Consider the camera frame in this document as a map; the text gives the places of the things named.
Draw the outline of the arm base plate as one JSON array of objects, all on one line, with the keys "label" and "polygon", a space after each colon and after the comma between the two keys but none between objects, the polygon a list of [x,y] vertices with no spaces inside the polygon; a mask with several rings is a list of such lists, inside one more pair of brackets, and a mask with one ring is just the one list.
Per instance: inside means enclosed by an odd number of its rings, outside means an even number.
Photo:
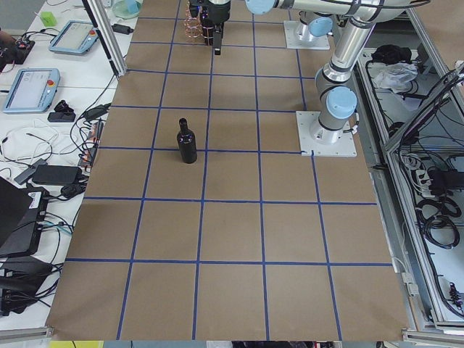
[{"label": "arm base plate", "polygon": [[319,123],[320,112],[297,111],[300,153],[316,157],[356,157],[354,136],[349,121],[340,130],[326,130]]},{"label": "arm base plate", "polygon": [[329,50],[328,34],[332,27],[333,21],[330,18],[316,19],[307,25],[299,21],[284,21],[286,48]]}]

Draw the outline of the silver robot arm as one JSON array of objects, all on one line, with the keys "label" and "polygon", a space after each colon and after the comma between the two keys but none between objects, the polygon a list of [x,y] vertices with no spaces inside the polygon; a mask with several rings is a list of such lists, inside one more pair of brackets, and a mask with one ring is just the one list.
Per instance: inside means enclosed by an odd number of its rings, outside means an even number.
[{"label": "silver robot arm", "polygon": [[401,14],[411,1],[247,1],[248,10],[263,15],[272,9],[297,9],[318,15],[346,15],[349,20],[331,59],[316,74],[322,105],[318,119],[310,126],[311,137],[319,144],[335,144],[347,120],[355,113],[357,97],[344,84],[378,22]]},{"label": "silver robot arm", "polygon": [[299,24],[295,29],[297,39],[303,43],[312,43],[326,37],[332,30],[333,20],[330,14],[300,11]]}]

